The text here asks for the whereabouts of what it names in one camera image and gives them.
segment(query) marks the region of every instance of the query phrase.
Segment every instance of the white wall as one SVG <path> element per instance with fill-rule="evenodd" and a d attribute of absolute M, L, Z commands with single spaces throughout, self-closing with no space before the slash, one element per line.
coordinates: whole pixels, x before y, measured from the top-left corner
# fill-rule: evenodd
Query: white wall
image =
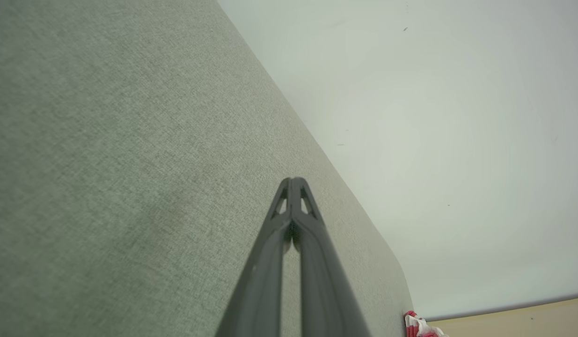
<path fill-rule="evenodd" d="M 419 314 L 578 294 L 578 1 L 220 4 Z"/>

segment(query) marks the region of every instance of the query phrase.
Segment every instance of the fabric texture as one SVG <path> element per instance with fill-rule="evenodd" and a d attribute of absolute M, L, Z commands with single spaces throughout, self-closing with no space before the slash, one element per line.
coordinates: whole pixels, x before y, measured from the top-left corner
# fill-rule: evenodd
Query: fabric texture
<path fill-rule="evenodd" d="M 405 314 L 407 337 L 449 337 L 443 330 L 429 326 L 424 318 L 419 318 L 414 311 Z"/>
<path fill-rule="evenodd" d="M 216 2 L 0 0 L 0 337 L 214 335 L 288 176 L 404 335 L 398 261 Z"/>

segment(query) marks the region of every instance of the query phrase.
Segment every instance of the red and white fabric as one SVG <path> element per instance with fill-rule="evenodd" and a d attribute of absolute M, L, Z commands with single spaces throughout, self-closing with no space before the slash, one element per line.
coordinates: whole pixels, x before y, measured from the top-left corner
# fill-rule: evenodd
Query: red and white fabric
<path fill-rule="evenodd" d="M 418 318 L 413 311 L 405 314 L 405 327 L 407 337 L 449 337 L 441 329 L 429 326 L 425 319 Z"/>

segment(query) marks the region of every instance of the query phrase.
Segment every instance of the red and white object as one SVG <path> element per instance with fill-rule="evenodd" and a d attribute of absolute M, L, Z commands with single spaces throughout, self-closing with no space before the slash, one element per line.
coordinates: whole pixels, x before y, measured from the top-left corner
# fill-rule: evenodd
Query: red and white object
<path fill-rule="evenodd" d="M 405 328 L 407 337 L 449 337 L 441 329 L 429 326 L 425 319 L 417 318 L 413 311 L 405 314 Z"/>

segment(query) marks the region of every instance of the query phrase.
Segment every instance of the gray fabric surface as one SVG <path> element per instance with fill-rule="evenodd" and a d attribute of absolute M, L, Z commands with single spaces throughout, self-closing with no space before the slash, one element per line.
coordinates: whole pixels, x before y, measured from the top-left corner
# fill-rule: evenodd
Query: gray fabric surface
<path fill-rule="evenodd" d="M 215 2 L 0 0 L 0 337 L 213 335 L 287 176 L 402 335 L 395 256 Z"/>

